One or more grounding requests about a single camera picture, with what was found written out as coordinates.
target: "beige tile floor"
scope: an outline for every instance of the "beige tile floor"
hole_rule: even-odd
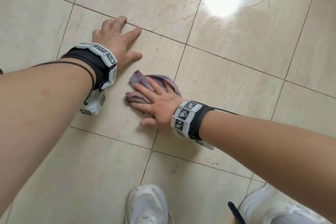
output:
[[[0,224],[124,223],[129,190],[161,186],[176,223],[229,223],[264,180],[219,150],[138,126],[133,71],[194,99],[336,137],[336,0],[0,0],[0,68],[55,60],[106,18],[144,30],[97,117],[78,115]]]

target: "hand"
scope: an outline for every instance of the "hand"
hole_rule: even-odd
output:
[[[101,30],[96,29],[92,33],[92,42],[98,43],[109,49],[118,60],[118,69],[122,68],[127,63],[142,58],[140,52],[128,52],[127,48],[141,33],[141,28],[135,28],[124,35],[120,35],[121,28],[127,21],[127,17],[120,16],[113,20],[109,19],[103,22]]]
[[[149,98],[153,104],[131,103],[131,106],[143,112],[149,112],[155,118],[145,118],[140,122],[141,126],[154,126],[156,128],[170,128],[171,118],[176,108],[184,102],[184,99],[175,94],[174,90],[165,82],[167,92],[152,78],[146,77],[155,92],[150,91],[141,84],[136,84],[136,90]]]

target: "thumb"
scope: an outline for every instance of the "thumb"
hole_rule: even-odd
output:
[[[142,54],[140,52],[128,52],[126,54],[126,62],[129,63],[133,60],[138,60],[142,58]]]
[[[142,121],[140,121],[140,126],[142,127],[153,126],[158,128],[158,122],[154,118],[145,118]]]

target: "cleaning cloth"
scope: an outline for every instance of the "cleaning cloth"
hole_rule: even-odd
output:
[[[176,94],[181,96],[181,93],[179,92],[178,87],[174,83],[172,79],[165,75],[143,75],[139,70],[135,71],[131,78],[129,78],[129,83],[135,89],[135,84],[139,83],[143,86],[145,86],[147,89],[155,92],[155,90],[152,88],[152,86],[147,81],[146,77],[152,78],[154,81],[156,81],[162,88],[164,88],[166,91],[166,86],[164,84],[164,81],[166,81],[175,91]],[[136,102],[141,104],[151,104],[152,102],[146,98],[143,94],[141,94],[139,91],[133,91],[133,92],[126,92],[125,101],[127,103],[129,102]]]

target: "rag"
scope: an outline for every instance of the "rag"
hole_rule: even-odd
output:
[[[139,84],[145,86],[147,89],[155,92],[153,87],[147,81],[146,77],[152,78],[165,91],[167,91],[166,86],[164,84],[164,81],[166,81],[173,88],[175,93],[178,94],[179,96],[181,96],[181,93],[180,93],[178,87],[176,86],[176,84],[174,83],[174,81],[172,79],[170,79],[169,77],[165,76],[165,75],[156,75],[156,74],[155,75],[152,75],[152,74],[143,75],[139,70],[137,70],[132,74],[131,78],[129,78],[129,83],[130,83],[130,85],[132,86],[133,89],[135,89],[135,84],[139,83]],[[151,104],[152,103],[147,97],[145,97],[139,91],[126,92],[125,101],[126,101],[126,103],[130,103],[130,102],[136,102],[136,103],[141,103],[141,104]]]

